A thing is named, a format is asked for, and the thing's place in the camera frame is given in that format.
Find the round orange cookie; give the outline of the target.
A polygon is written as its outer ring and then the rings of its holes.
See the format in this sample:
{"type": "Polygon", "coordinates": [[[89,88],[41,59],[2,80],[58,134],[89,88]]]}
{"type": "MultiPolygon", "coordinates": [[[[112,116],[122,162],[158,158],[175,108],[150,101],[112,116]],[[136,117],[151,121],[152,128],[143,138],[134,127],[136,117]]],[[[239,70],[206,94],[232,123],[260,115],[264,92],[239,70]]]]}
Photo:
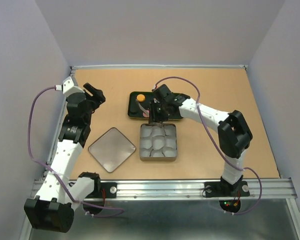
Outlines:
{"type": "Polygon", "coordinates": [[[146,100],[146,97],[145,97],[145,95],[143,95],[143,94],[138,94],[138,95],[136,96],[136,100],[137,100],[138,102],[142,103],[142,102],[144,102],[144,101],[146,100]]]}

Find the black round cookie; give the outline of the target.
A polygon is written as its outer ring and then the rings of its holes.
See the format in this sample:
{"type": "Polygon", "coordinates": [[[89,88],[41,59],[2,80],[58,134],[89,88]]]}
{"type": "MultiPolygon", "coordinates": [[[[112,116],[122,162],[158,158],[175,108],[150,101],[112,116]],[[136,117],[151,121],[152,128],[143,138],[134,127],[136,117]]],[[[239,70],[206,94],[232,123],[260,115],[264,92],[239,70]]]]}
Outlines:
{"type": "Polygon", "coordinates": [[[132,114],[132,115],[135,115],[138,113],[138,108],[137,107],[131,107],[129,109],[129,113],[132,114]]]}

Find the metal tongs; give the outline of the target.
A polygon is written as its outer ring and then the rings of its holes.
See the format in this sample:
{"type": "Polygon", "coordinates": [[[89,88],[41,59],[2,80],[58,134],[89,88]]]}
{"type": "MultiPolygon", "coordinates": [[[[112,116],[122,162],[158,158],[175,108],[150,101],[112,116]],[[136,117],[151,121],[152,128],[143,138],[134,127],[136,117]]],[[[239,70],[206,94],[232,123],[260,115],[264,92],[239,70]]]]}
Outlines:
{"type": "Polygon", "coordinates": [[[162,128],[164,126],[163,122],[158,122],[158,121],[154,121],[152,119],[152,116],[151,116],[151,112],[150,110],[146,110],[140,102],[138,102],[137,100],[135,100],[136,104],[138,105],[139,109],[142,111],[142,112],[145,112],[145,111],[149,111],[149,117],[148,117],[148,124],[151,125],[151,126],[157,126],[159,128],[162,128]]]}

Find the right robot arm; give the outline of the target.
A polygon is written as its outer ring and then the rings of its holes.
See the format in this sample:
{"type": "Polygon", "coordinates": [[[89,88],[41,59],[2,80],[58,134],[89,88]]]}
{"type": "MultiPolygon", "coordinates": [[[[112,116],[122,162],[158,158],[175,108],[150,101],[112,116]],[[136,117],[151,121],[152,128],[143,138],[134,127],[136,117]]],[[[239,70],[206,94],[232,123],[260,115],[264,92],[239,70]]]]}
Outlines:
{"type": "Polygon", "coordinates": [[[225,195],[232,195],[243,179],[243,161],[253,134],[243,116],[234,110],[217,110],[183,93],[173,93],[166,84],[152,90],[154,100],[149,105],[149,122],[163,123],[171,115],[201,123],[210,140],[224,159],[220,178],[220,189],[225,195]]]}

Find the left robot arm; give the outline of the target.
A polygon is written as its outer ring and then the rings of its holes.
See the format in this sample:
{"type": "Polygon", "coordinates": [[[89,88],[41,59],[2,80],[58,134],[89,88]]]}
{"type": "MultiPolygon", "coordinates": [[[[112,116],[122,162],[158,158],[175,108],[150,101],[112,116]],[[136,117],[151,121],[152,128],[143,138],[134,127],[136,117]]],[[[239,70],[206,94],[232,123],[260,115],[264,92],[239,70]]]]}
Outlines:
{"type": "Polygon", "coordinates": [[[85,197],[101,193],[97,173],[83,172],[72,187],[70,175],[91,132],[92,115],[106,98],[100,89],[85,83],[83,88],[67,81],[55,86],[66,97],[67,114],[61,125],[56,152],[51,165],[40,162],[48,170],[44,183],[34,198],[24,204],[26,216],[34,229],[66,233],[70,230],[75,210],[85,197]]]}

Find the pink round cookie lower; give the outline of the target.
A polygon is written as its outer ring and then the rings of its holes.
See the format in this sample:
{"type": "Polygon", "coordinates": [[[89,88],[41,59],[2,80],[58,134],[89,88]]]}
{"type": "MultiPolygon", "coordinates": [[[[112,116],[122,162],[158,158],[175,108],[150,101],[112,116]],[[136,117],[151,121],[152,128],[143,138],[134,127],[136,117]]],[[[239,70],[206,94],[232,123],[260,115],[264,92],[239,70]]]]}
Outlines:
{"type": "Polygon", "coordinates": [[[146,110],[145,112],[143,112],[143,116],[144,116],[145,118],[148,118],[148,117],[149,117],[149,111],[146,110]]]}

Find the black cookie tray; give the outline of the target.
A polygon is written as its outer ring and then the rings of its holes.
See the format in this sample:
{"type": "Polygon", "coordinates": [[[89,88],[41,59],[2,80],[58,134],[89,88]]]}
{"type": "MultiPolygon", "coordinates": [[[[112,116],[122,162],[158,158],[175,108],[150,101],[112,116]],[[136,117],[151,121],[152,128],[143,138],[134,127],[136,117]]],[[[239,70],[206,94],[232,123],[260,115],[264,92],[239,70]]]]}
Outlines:
{"type": "Polygon", "coordinates": [[[174,93],[166,85],[151,91],[133,91],[129,95],[127,114],[132,119],[152,122],[179,121],[180,107],[189,95],[174,93]]]}

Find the tin lid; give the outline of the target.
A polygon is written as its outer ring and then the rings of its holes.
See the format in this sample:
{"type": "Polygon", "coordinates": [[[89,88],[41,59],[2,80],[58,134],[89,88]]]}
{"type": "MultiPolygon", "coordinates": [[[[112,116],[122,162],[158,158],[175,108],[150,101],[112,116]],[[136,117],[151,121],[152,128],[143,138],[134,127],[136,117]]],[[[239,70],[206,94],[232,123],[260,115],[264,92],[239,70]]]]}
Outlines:
{"type": "Polygon", "coordinates": [[[114,172],[135,151],[136,146],[115,127],[88,147],[88,152],[108,173],[114,172]]]}

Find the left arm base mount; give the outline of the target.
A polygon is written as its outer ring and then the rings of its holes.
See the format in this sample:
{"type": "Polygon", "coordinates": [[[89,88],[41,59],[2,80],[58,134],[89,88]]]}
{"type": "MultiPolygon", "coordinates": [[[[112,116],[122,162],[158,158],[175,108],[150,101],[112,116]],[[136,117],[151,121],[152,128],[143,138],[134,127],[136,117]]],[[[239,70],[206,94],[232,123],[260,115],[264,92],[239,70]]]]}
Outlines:
{"type": "Polygon", "coordinates": [[[115,199],[117,197],[117,186],[116,182],[101,182],[100,190],[94,190],[87,195],[87,199],[115,199]]]}

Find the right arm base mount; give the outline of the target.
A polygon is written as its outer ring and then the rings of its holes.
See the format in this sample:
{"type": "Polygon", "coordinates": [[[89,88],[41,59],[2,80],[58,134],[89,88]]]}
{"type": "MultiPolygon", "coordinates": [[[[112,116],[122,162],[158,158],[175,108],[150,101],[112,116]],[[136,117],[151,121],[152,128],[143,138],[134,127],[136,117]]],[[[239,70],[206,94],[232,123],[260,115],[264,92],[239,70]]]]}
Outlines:
{"type": "Polygon", "coordinates": [[[204,195],[207,198],[226,198],[236,197],[249,197],[250,191],[248,183],[244,180],[239,180],[235,184],[230,184],[226,181],[209,181],[204,183],[204,195]]]}

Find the aluminium front rail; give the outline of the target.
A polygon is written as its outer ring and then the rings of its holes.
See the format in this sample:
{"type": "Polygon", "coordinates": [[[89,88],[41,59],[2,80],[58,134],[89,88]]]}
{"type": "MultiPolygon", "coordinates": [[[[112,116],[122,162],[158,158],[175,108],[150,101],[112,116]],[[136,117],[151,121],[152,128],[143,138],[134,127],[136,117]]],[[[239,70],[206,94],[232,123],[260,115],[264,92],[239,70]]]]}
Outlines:
{"type": "MultiPolygon", "coordinates": [[[[196,201],[223,200],[230,197],[206,197],[203,192],[213,179],[191,180],[103,180],[101,185],[106,188],[105,200],[110,201],[196,201]]],[[[256,200],[262,191],[265,199],[296,199],[297,193],[289,178],[262,178],[260,188],[256,178],[248,178],[241,187],[240,193],[234,197],[243,200],[256,200]]]]}

